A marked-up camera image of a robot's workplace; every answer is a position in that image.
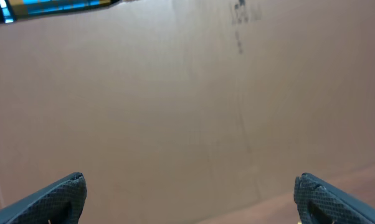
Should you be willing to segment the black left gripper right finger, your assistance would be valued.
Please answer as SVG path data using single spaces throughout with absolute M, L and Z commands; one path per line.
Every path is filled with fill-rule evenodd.
M 302 224 L 375 224 L 375 208 L 310 173 L 295 179 L 293 199 Z

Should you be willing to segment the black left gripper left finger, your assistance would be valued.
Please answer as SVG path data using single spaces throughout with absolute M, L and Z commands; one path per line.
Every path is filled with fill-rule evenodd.
M 0 224 L 77 224 L 82 214 L 87 185 L 74 172 L 0 210 Z

